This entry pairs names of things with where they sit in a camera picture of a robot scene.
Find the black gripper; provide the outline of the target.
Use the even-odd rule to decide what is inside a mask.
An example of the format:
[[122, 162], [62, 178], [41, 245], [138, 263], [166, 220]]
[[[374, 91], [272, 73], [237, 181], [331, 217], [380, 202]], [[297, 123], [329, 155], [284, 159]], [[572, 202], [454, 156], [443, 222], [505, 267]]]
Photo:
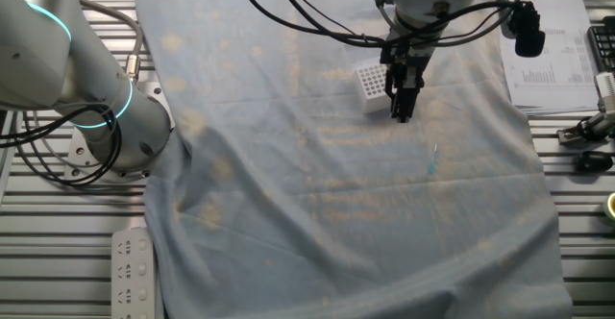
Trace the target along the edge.
[[[412, 118], [432, 54], [433, 47], [422, 43], [381, 46], [380, 64], [386, 66], [384, 88], [391, 101], [390, 117], [398, 123], [407, 123]], [[398, 95], [402, 88], [401, 116]]]

